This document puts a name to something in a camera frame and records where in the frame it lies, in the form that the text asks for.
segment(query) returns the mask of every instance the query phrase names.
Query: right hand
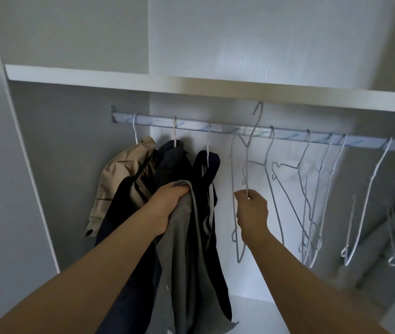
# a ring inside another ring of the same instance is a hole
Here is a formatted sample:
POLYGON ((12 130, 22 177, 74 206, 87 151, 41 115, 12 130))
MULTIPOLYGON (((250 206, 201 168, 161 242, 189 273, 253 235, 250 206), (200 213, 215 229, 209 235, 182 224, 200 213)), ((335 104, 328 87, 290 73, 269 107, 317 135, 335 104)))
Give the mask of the right hand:
POLYGON ((249 190, 249 196, 245 190, 234 193, 238 201, 238 224, 242 230, 242 240, 247 246, 270 233, 267 227, 267 200, 255 190, 249 190))

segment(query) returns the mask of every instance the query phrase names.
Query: closet rod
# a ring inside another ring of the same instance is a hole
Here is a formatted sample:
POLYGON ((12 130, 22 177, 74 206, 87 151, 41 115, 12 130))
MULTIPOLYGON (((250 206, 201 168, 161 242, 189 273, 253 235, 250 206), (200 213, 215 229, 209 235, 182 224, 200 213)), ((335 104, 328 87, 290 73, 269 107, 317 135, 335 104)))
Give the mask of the closet rod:
MULTIPOLYGON (((112 121, 114 123, 132 123, 133 113, 115 112, 114 106, 111 107, 112 121)), ((158 126, 162 128, 172 128, 174 118, 161 116, 148 116, 137 114, 135 124, 158 126)), ((176 118, 176 128, 192 131, 208 131, 208 122, 196 121, 191 119, 176 118)), ((253 126, 228 124, 228 123, 210 123, 210 132, 217 134, 232 134, 249 136, 253 130, 253 126)), ((275 139, 304 141, 308 140, 307 130, 293 130, 287 128, 274 128, 275 139)), ((255 130, 255 137, 269 138, 270 127, 257 126, 255 130)), ((317 144, 329 144, 330 132, 315 132, 311 131, 311 141, 317 144)), ((332 145, 343 144, 343 134, 334 133, 332 136, 332 145)), ((353 146, 365 149, 381 149, 384 147, 388 139, 366 136, 347 135, 345 146, 353 146)), ((395 151, 395 139, 392 140, 389 151, 395 151)))

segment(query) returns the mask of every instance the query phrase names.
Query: gray fabric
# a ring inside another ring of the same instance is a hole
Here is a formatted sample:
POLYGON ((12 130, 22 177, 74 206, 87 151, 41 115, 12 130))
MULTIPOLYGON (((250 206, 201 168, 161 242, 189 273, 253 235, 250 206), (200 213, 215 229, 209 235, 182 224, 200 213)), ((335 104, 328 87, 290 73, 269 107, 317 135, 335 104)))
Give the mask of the gray fabric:
POLYGON ((162 274, 146 333, 227 333, 236 324, 222 312, 208 276, 193 188, 188 181, 177 184, 189 185, 191 190, 179 200, 167 231, 156 245, 162 274), (189 227, 196 230, 196 242, 187 241, 189 227))

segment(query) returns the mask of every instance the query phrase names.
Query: beige jacket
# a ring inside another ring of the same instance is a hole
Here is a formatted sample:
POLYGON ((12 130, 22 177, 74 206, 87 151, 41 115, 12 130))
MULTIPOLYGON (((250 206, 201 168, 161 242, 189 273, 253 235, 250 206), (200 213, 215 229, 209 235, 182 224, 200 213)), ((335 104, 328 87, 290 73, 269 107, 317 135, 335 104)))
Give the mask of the beige jacket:
POLYGON ((100 175, 99 190, 89 215, 89 223, 85 230, 86 236, 97 236, 114 194, 124 178, 135 176, 140 170, 142 171, 130 191, 131 200, 138 208, 142 207, 151 197, 151 192, 145 187, 142 177, 154 172, 154 159, 151 159, 144 169, 141 167, 153 156, 155 147, 156 143, 148 136, 107 163, 100 175))

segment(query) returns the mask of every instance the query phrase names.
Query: shelf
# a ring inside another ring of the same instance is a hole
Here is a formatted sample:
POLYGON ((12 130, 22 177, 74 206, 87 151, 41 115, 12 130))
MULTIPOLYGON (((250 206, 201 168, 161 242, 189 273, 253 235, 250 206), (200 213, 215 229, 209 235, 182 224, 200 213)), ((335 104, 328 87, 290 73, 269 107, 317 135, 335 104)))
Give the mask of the shelf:
POLYGON ((395 112, 395 93, 6 64, 9 80, 395 112))

